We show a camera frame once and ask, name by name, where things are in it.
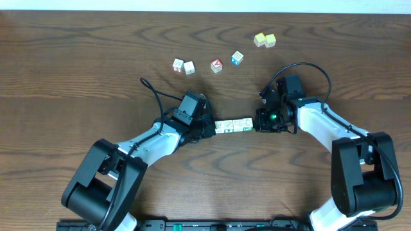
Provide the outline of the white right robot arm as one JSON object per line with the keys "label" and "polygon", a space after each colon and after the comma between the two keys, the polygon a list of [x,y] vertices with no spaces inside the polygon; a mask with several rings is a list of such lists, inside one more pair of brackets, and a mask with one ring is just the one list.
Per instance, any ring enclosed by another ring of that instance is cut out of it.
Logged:
{"label": "white right robot arm", "polygon": [[335,114],[317,97],[284,96],[256,110],[258,132],[289,126],[316,138],[331,153],[331,198],[309,216],[312,230],[343,230],[391,206],[400,212],[404,192],[394,145],[385,132],[370,133]]}

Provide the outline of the wooden block letter Y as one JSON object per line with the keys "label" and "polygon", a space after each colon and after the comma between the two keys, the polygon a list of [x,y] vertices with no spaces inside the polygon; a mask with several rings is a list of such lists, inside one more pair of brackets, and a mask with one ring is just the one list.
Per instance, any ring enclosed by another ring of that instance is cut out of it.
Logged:
{"label": "wooden block letter Y", "polygon": [[235,119],[232,121],[233,123],[233,132],[242,132],[244,125],[242,119]]}

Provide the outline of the wooden block green edge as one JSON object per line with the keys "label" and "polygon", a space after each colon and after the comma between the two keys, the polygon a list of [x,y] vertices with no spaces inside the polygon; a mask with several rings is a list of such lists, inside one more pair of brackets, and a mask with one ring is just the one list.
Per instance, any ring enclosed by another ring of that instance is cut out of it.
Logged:
{"label": "wooden block green edge", "polygon": [[232,133],[234,131],[233,120],[224,120],[223,128],[225,133]]}

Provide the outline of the wooden block green picture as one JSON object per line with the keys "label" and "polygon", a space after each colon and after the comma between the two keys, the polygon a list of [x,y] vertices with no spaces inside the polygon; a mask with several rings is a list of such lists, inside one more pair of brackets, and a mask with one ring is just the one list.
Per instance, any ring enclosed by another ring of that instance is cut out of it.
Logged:
{"label": "wooden block green picture", "polygon": [[243,131],[252,131],[254,126],[253,126],[253,120],[252,118],[243,118],[242,119],[243,123]]}

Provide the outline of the wooden block with dots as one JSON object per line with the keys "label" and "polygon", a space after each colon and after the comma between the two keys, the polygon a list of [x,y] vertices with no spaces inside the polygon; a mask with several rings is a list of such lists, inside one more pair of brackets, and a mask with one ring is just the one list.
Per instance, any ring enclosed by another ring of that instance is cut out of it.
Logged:
{"label": "wooden block with dots", "polygon": [[215,121],[215,133],[224,133],[224,122],[223,121]]}

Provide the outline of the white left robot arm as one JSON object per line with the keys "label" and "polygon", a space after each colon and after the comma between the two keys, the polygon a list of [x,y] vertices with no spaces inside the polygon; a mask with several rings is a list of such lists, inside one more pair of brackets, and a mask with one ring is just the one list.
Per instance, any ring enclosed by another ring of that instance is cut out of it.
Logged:
{"label": "white left robot arm", "polygon": [[148,167],[187,143],[214,135],[214,119],[204,114],[191,124],[175,116],[158,118],[147,132],[118,144],[100,139],[86,154],[61,203],[97,230],[133,230],[137,221],[129,210]]}

